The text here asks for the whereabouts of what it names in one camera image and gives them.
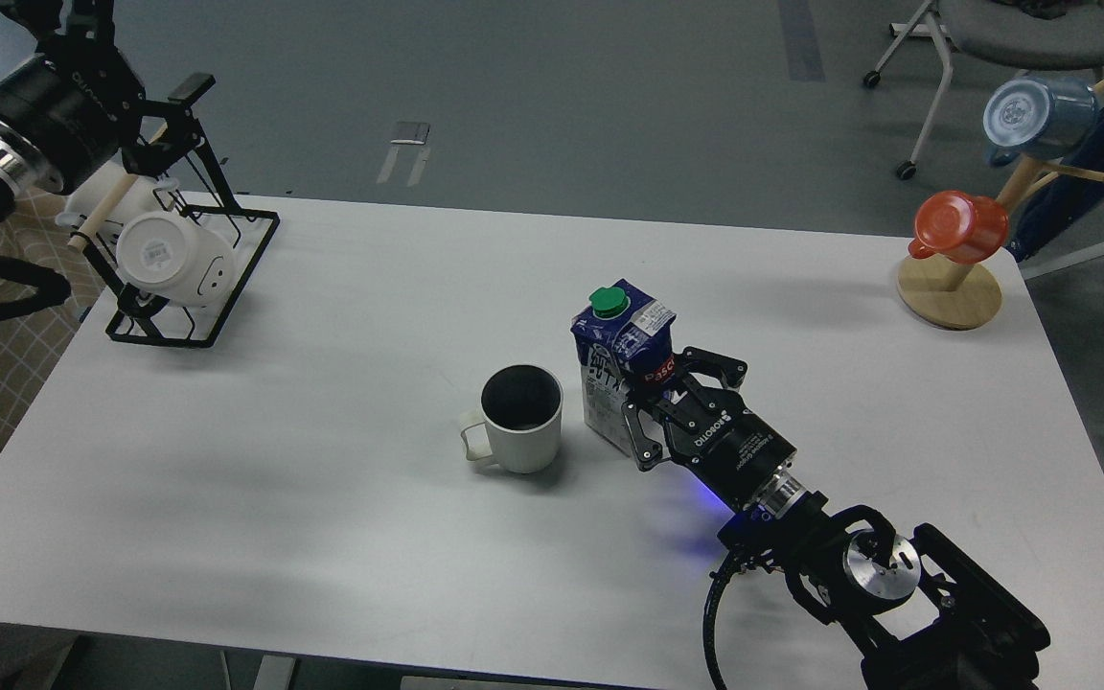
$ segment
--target white cup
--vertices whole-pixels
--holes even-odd
[[[535,365],[506,367],[491,375],[479,407],[459,417],[466,458],[475,466],[498,464],[517,475],[545,468],[561,446],[561,382]],[[474,446],[468,429],[482,425],[486,446]]]
[[[236,259],[223,236],[170,211],[141,214],[118,238],[118,273],[174,305],[222,301],[236,284]]]
[[[118,163],[105,162],[66,198],[65,209],[54,220],[61,226],[77,229],[92,214],[92,210],[97,208],[100,200],[105,199],[113,185],[126,174],[126,169]],[[172,189],[177,189],[177,180],[166,179],[157,182],[152,178],[140,177],[130,189],[127,189],[127,195],[121,198],[118,205],[109,211],[105,224],[97,230],[97,235],[113,247],[118,243],[118,235],[121,235],[123,227],[127,223],[141,214],[170,210],[172,204],[162,204],[161,200],[168,200],[170,198],[168,192]]]

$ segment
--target green bottle cap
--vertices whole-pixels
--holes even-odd
[[[616,318],[628,308],[628,295],[622,287],[601,287],[591,293],[591,309],[601,319]]]

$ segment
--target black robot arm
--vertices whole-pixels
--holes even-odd
[[[135,174],[157,177],[195,152],[221,204],[241,211],[214,163],[193,102],[214,84],[191,75],[164,100],[148,100],[139,77],[114,46],[113,1],[74,0],[62,25],[62,0],[0,0],[0,11],[36,39],[35,53],[0,79],[0,222],[28,187],[71,193],[105,161],[123,153]],[[140,137],[145,117],[164,121],[153,141]],[[0,320],[61,305],[70,284],[56,272],[0,257],[0,278],[35,291],[0,301]]]
[[[853,506],[828,514],[828,498],[789,473],[795,447],[735,392],[744,362],[688,348],[658,389],[628,381],[626,425],[641,470],[671,460],[692,471],[735,516],[719,532],[728,548],[705,606],[707,665],[723,689],[714,657],[714,615],[723,588],[745,570],[781,571],[792,597],[824,624],[838,623],[863,656],[863,679],[880,690],[1031,689],[1037,651],[1050,636],[1002,585],[930,524],[905,538],[879,511]],[[713,376],[707,388],[693,372]],[[639,412],[657,421],[664,442],[641,432]],[[927,572],[927,555],[938,572]],[[915,591],[936,606],[927,628],[899,639],[877,615]]]

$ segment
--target mug handle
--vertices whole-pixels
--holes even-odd
[[[177,198],[172,195],[177,191],[177,179],[176,177],[166,177],[166,179],[158,179],[156,181],[156,187],[152,189],[152,197],[155,200],[159,201],[161,209],[166,211],[171,211],[177,205]]]
[[[491,448],[485,445],[482,450],[473,448],[471,442],[468,440],[468,432],[477,426],[485,424],[484,413],[481,411],[470,411],[463,412],[459,415],[459,436],[463,438],[463,450],[468,458],[468,461],[479,463],[481,466],[487,466],[487,464],[495,463],[496,459],[491,457]]]
[[[911,255],[915,258],[931,258],[934,254],[934,250],[927,247],[923,244],[916,236],[911,240]]]

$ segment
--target black cable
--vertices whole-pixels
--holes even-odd
[[[723,672],[718,668],[718,654],[714,651],[714,624],[718,620],[718,606],[723,599],[723,590],[731,578],[740,572],[747,555],[739,550],[728,551],[723,564],[718,566],[718,572],[711,572],[710,576],[714,583],[709,587],[709,596],[705,598],[705,615],[701,617],[701,643],[705,648],[705,668],[709,669],[710,680],[714,681],[714,690],[726,690],[726,682],[723,682]]]

